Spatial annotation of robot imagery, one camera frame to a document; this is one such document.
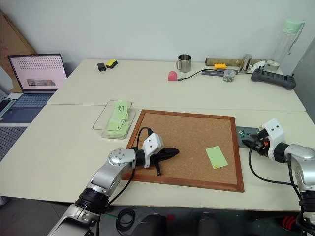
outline black controller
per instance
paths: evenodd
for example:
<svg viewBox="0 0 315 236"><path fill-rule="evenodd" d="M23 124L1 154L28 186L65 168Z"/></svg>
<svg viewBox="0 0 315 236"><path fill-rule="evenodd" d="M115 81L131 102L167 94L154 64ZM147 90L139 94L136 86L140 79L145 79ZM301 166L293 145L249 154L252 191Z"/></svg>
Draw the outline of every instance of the black controller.
<svg viewBox="0 0 315 236"><path fill-rule="evenodd" d="M286 89L293 89L296 82L293 75L279 75L276 73L264 71L263 69L256 69L252 74L253 81L263 81L271 84L284 86Z"/></svg>

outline cardboard box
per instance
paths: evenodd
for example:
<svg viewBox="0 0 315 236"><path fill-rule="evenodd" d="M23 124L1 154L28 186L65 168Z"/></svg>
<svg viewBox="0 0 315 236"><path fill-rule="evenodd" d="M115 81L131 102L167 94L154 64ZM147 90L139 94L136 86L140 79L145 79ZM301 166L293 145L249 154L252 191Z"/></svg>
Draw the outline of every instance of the cardboard box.
<svg viewBox="0 0 315 236"><path fill-rule="evenodd" d="M10 92L21 92L8 55L36 54L34 48L20 34L8 17L0 12L0 65L11 77L13 89Z"/></svg>

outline green note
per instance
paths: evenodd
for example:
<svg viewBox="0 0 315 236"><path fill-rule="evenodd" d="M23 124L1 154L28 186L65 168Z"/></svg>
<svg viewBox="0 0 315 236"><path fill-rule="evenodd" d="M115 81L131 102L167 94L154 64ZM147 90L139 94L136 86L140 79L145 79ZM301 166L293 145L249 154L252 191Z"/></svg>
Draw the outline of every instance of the green note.
<svg viewBox="0 0 315 236"><path fill-rule="evenodd" d="M106 130L117 131L120 130L125 120L128 120L128 105L127 102L117 101L115 109Z"/></svg>
<svg viewBox="0 0 315 236"><path fill-rule="evenodd" d="M110 136L121 137L127 134L129 127L130 127L130 122L128 120L125 120L125 122L122 124L119 130L116 130L116 131L104 130L104 134L110 135Z"/></svg>
<svg viewBox="0 0 315 236"><path fill-rule="evenodd" d="M228 165L228 163L227 163L225 157L223 156L223 153L221 152L221 149L219 146L207 148L206 152L207 152L208 157L211 161L213 169L217 169L217 168Z"/></svg>

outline white desk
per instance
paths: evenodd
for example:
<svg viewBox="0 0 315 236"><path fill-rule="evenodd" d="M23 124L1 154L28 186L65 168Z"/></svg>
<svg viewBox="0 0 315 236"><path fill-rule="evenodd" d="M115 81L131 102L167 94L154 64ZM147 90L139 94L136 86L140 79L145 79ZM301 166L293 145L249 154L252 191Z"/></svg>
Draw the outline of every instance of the white desk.
<svg viewBox="0 0 315 236"><path fill-rule="evenodd" d="M250 75L237 75L232 83L201 73L168 81L168 73L177 71L174 62L119 60L115 68L99 72L100 62L106 61L82 61L48 104L105 105L109 100L121 100L151 108L305 111L293 90L252 82ZM210 67L192 63L191 72L178 76L205 68Z"/></svg>
<svg viewBox="0 0 315 236"><path fill-rule="evenodd" d="M88 180L106 161L108 153L126 147L135 125L134 122L124 140L103 139L92 128L102 109L103 106L47 105L0 163L0 196L75 201ZM235 116L237 126L259 127L277 118L286 131L288 143L315 148L315 126L305 112L158 109ZM257 179L248 167L248 149L240 148L240 156L244 193L132 182L115 204L299 210L298 199L291 187ZM258 174L270 179L289 180L286 165L259 157L256 153L252 159ZM122 181L114 195L125 183Z"/></svg>

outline mint green bottle cap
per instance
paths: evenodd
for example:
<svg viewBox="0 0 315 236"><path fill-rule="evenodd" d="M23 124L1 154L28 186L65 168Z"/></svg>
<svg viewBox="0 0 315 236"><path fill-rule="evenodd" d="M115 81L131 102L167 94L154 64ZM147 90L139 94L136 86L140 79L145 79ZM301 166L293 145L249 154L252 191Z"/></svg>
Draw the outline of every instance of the mint green bottle cap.
<svg viewBox="0 0 315 236"><path fill-rule="evenodd" d="M285 20L285 23L283 26L283 32L289 33L289 34L296 34L301 28L302 24L304 24L304 21L288 18Z"/></svg>

